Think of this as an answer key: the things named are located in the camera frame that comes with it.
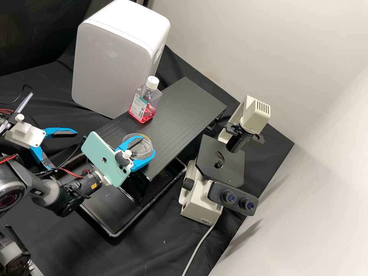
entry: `white knob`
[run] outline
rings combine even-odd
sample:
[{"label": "white knob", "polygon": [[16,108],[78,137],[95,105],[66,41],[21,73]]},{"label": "white knob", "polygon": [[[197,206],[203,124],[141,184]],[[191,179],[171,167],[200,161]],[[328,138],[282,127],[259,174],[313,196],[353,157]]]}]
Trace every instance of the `white knob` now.
[{"label": "white knob", "polygon": [[24,115],[23,114],[18,114],[17,116],[15,116],[15,120],[20,123],[24,120]]},{"label": "white knob", "polygon": [[126,150],[123,152],[123,158],[124,159],[129,159],[131,157],[131,151],[130,150]]}]

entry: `microscope body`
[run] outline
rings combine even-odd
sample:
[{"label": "microscope body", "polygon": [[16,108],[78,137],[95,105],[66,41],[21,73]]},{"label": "microscope body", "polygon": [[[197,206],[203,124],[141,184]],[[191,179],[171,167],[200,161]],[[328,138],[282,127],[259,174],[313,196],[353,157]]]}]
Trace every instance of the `microscope body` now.
[{"label": "microscope body", "polygon": [[254,215],[258,198],[237,187],[244,182],[245,152],[241,147],[260,134],[270,118],[269,105],[246,96],[230,117],[218,139],[203,135],[198,157],[188,162],[179,196],[181,215],[213,225],[223,207]]}]

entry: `cable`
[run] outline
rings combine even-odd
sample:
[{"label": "cable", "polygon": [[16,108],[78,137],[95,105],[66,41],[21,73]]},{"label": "cable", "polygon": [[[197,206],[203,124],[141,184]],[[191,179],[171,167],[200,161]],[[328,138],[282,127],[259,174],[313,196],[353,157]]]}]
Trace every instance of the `cable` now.
[{"label": "cable", "polygon": [[82,136],[82,138],[81,138],[81,140],[79,141],[79,143],[78,143],[78,145],[77,145],[77,147],[76,147],[76,149],[68,156],[68,158],[67,159],[65,159],[65,161],[63,162],[63,163],[61,163],[60,165],[59,165],[59,167],[63,167],[72,157],[73,157],[73,155],[81,148],[81,146],[82,146],[82,144],[84,143],[84,141],[86,140],[86,136],[84,135],[84,136]]},{"label": "cable", "polygon": [[5,114],[5,115],[11,115],[10,112],[3,110],[3,109],[0,109],[0,113]]},{"label": "cable", "polygon": [[20,91],[20,93],[19,93],[18,97],[17,97],[14,101],[12,101],[12,102],[10,102],[10,103],[3,103],[3,102],[0,102],[0,104],[9,105],[9,104],[13,104],[13,103],[15,103],[15,102],[20,98],[20,96],[22,96],[22,93],[23,93],[23,91],[24,91],[24,88],[25,88],[25,87],[30,88],[30,89],[31,89],[31,92],[33,92],[33,88],[25,84],[25,85],[23,85],[23,88],[22,88],[22,90]]},{"label": "cable", "polygon": [[219,218],[216,219],[216,221],[214,222],[214,224],[208,229],[207,233],[204,234],[204,236],[202,237],[202,239],[197,244],[197,247],[194,249],[194,252],[193,252],[191,258],[189,259],[189,262],[188,262],[187,266],[185,267],[184,272],[183,272],[183,274],[181,276],[185,276],[185,274],[187,273],[187,270],[188,270],[189,266],[191,265],[191,263],[192,263],[192,261],[194,259],[194,256],[197,253],[200,245],[202,244],[202,242],[204,241],[204,239],[207,238],[208,234],[212,231],[212,229],[215,227],[215,224],[216,224],[216,222],[218,220],[219,220]]},{"label": "cable", "polygon": [[67,170],[67,169],[64,169],[64,168],[52,168],[52,169],[48,169],[48,170],[45,170],[45,171],[42,171],[42,172],[38,172],[38,173],[36,173],[35,175],[36,175],[36,176],[44,177],[44,176],[47,176],[47,175],[49,175],[49,174],[53,173],[53,172],[54,172],[54,171],[56,171],[56,170],[62,170],[62,171],[64,171],[64,172],[66,172],[67,174],[69,174],[69,175],[71,175],[71,176],[74,176],[74,177],[76,177],[76,178],[83,178],[83,176],[80,176],[80,175],[78,175],[78,174],[75,174],[75,173],[73,173],[73,172],[71,172],[71,171],[69,171],[69,170]]},{"label": "cable", "polygon": [[80,149],[80,147],[82,146],[82,144],[84,143],[84,141],[86,140],[86,136],[83,136],[79,142],[79,144],[77,145],[77,147],[75,148],[75,150],[72,152],[71,155],[69,155],[64,161],[63,163],[61,163],[58,168],[54,168],[54,169],[49,169],[49,170],[45,170],[45,171],[42,171],[42,172],[39,172],[35,175],[41,175],[42,177],[46,177],[46,176],[49,176],[50,174],[52,174],[55,170],[63,167],[72,157],[73,155]]},{"label": "cable", "polygon": [[16,158],[17,156],[18,156],[18,155],[13,154],[12,156],[2,158],[2,159],[0,159],[0,164],[3,164],[3,163],[5,163],[5,162],[7,162],[7,161],[9,161],[9,160],[12,160],[12,159]]}]

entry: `black cable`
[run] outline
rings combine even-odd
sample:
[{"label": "black cable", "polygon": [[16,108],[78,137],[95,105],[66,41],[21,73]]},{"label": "black cable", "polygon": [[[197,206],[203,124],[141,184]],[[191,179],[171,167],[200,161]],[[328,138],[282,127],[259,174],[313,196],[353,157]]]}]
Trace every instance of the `black cable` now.
[{"label": "black cable", "polygon": [[10,103],[3,103],[3,102],[0,102],[0,104],[9,105],[9,104],[13,104],[13,103],[15,103],[15,102],[20,98],[20,96],[22,96],[22,92],[23,92],[23,90],[19,93],[18,97],[17,97],[14,101],[12,101],[12,102],[10,102]]},{"label": "black cable", "polygon": [[39,173],[36,173],[35,175],[37,175],[37,176],[40,175],[41,177],[49,176],[54,171],[56,171],[58,168],[62,168],[73,157],[73,155],[81,148],[81,146],[83,145],[86,138],[87,137],[84,135],[81,138],[81,140],[79,141],[79,143],[78,143],[77,147],[75,148],[75,150],[73,150],[73,152],[59,166],[57,166],[56,168],[53,168],[53,169],[48,169],[48,170],[41,171]]},{"label": "black cable", "polygon": [[65,161],[63,163],[61,163],[58,167],[62,168],[72,157],[73,155],[81,148],[81,146],[83,145],[84,141],[87,139],[87,137],[85,135],[82,136],[81,140],[79,141],[76,149],[68,156],[67,159],[65,159]]},{"label": "black cable", "polygon": [[14,101],[12,101],[12,102],[10,102],[10,103],[3,103],[3,102],[0,102],[0,104],[9,105],[9,104],[13,104],[13,103],[15,103],[15,102],[20,98],[20,96],[22,96],[22,93],[23,93],[23,91],[24,91],[24,88],[25,88],[25,87],[28,87],[29,89],[31,89],[31,92],[33,92],[33,88],[25,84],[25,85],[23,85],[23,87],[22,87],[22,91],[20,91],[20,93],[19,93],[18,97],[17,97]]}]

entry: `black fabric backdrop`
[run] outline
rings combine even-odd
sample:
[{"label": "black fabric backdrop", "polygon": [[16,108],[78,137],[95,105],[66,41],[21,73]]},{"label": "black fabric backdrop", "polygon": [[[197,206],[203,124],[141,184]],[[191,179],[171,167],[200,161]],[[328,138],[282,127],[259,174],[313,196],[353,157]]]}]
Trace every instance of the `black fabric backdrop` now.
[{"label": "black fabric backdrop", "polygon": [[0,76],[57,59],[91,0],[0,1]]},{"label": "black fabric backdrop", "polygon": [[[24,83],[34,88],[35,95],[24,110],[27,122],[40,128],[71,127],[79,132],[75,138],[44,141],[44,151],[54,156],[52,160],[56,164],[68,155],[72,150],[68,146],[77,143],[81,135],[109,121],[71,99],[72,52],[71,48],[60,62],[0,78],[0,101],[3,102],[11,101]],[[187,76],[228,106],[224,116],[231,115],[238,105],[234,98],[167,47],[156,75],[161,80],[161,89]],[[220,129],[218,126],[214,132],[205,133],[214,136]],[[264,146],[245,148],[247,177],[242,188],[256,196],[261,194],[293,146],[270,125],[266,126],[263,134],[267,141]],[[199,142],[200,136],[183,150],[179,158],[187,161],[195,156]],[[0,151],[8,154],[19,152],[28,167],[35,165],[26,149],[9,144],[3,138],[0,139]],[[181,275],[208,227],[180,216],[181,206],[177,202],[180,182],[116,239],[106,237],[88,218],[87,222],[77,213],[66,218],[56,217],[33,204],[30,198],[21,201],[2,217],[2,223],[14,227],[45,275]],[[224,209],[194,258],[188,275],[207,275],[243,220],[244,216]]]}]

